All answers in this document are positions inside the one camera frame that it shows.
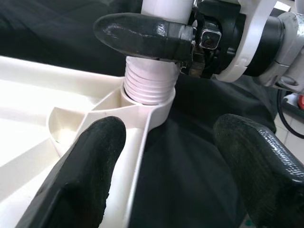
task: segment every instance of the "red object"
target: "red object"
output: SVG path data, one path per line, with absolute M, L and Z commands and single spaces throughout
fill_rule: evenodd
M 299 103 L 300 108 L 301 108 L 302 110 L 304 110 L 304 96 L 303 96 L 303 95 L 301 95 L 301 96 L 299 97 L 298 103 Z

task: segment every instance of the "black cable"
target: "black cable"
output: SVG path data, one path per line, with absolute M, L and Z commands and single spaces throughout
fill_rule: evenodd
M 299 138 L 301 138 L 301 139 L 304 139 L 304 135 L 302 135 L 302 134 L 296 132 L 296 131 L 287 123 L 287 121 L 286 121 L 286 119 L 285 119 L 285 117 L 284 117 L 283 110 L 282 110 L 282 102 L 283 102 L 283 97 L 284 97 L 284 96 L 285 96 L 285 91 L 284 91 L 284 93 L 283 93 L 283 90 L 280 90 L 280 89 L 279 89 L 278 92 L 277 92 L 277 98 L 276 98 L 277 104 L 276 104 L 276 106 L 277 106 L 277 111 L 278 111 L 278 113 L 279 113 L 279 115 L 280 115 L 281 121 L 282 121 L 282 123 L 284 124 L 284 126 L 285 126 L 292 134 L 294 134 L 295 136 L 297 136 L 297 137 L 299 137 Z

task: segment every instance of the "white plastic tray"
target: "white plastic tray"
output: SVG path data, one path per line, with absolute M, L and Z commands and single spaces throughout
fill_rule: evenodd
M 123 77 L 0 57 L 0 228 L 15 227 L 52 167 L 92 122 L 117 116 L 127 128 L 102 228 L 127 227 L 147 133 L 162 124 L 175 91 L 160 105 L 132 101 Z

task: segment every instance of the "black cloth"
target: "black cloth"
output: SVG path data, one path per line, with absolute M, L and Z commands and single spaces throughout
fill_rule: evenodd
M 93 22 L 140 12 L 141 0 L 3 0 L 0 55 L 123 76 L 125 57 L 101 44 Z M 165 124 L 147 139 L 131 228 L 238 228 L 246 210 L 213 141 L 223 114 L 275 131 L 274 90 L 250 77 L 235 83 L 180 75 Z

